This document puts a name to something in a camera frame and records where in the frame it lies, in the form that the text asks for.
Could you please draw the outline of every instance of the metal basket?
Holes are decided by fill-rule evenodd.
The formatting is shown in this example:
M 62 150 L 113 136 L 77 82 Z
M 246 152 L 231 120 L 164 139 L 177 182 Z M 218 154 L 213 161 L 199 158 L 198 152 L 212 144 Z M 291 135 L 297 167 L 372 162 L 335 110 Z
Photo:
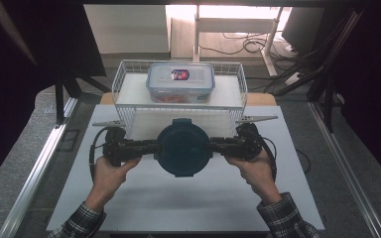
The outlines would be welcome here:
M 229 88 L 223 90 L 216 87 L 213 90 L 211 101 L 216 103 L 158 103 L 148 100 L 149 91 L 145 80 L 150 66 L 153 63 L 172 62 L 177 61 L 123 60 L 120 63 L 112 85 L 112 96 L 117 113 L 126 125 L 126 137 L 141 140 L 154 138 L 172 122 L 172 118 L 183 117 L 192 119 L 193 124 L 201 127 L 209 136 L 235 136 L 236 120 L 243 115 L 247 101 L 247 85 L 242 64 L 206 62 L 213 67 L 216 85 L 221 80 L 224 88 Z

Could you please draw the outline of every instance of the plaid shirt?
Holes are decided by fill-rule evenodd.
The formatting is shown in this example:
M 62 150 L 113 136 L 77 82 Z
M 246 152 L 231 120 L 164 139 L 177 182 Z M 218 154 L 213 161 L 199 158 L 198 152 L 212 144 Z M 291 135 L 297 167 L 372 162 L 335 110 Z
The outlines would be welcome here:
M 276 238 L 318 238 L 317 230 L 303 220 L 291 195 L 285 192 L 282 196 L 283 199 L 276 204 L 264 206 L 261 202 L 257 207 L 272 235 Z M 106 213 L 95 212 L 82 203 L 69 220 L 49 234 L 48 238 L 92 237 L 105 217 Z
M 261 202 L 257 207 L 273 237 L 318 238 L 317 230 L 302 218 L 292 196 L 288 192 L 282 193 L 282 196 L 280 202 L 268 206 L 264 206 Z

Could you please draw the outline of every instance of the white table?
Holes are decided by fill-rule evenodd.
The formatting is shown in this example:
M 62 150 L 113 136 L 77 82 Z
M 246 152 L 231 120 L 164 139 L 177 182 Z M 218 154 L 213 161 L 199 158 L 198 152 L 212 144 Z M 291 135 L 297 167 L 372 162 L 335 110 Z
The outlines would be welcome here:
M 280 191 L 292 194 L 307 222 L 318 230 L 324 229 L 281 108 L 249 106 L 245 115 L 278 116 L 276 120 L 256 123 L 260 134 L 277 147 L 276 184 Z M 91 124 L 118 119 L 113 105 L 96 106 L 48 230 L 60 227 L 91 189 L 88 151 L 101 129 Z M 100 137 L 97 145 L 104 140 L 104 135 Z M 101 151 L 96 152 L 96 158 L 99 155 Z M 175 178 L 161 168 L 153 155 L 147 155 L 129 172 L 127 181 L 105 206 L 107 217 L 100 230 L 114 233 L 268 231 L 256 211 L 259 201 L 238 169 L 218 154 L 193 178 Z

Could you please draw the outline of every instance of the label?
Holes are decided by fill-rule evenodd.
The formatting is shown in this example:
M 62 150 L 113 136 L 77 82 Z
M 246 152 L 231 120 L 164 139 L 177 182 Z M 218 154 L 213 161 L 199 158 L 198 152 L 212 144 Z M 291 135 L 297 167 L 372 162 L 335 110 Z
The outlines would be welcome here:
M 173 80 L 188 80 L 190 78 L 190 72 L 187 69 L 173 69 Z

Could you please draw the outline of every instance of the clear plastic container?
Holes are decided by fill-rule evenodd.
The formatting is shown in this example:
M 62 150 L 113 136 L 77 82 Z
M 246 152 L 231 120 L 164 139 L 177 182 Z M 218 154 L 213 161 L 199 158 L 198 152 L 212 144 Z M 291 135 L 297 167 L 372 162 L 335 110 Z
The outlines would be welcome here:
M 208 63 L 154 63 L 148 72 L 147 88 L 154 102 L 205 103 L 214 87 Z

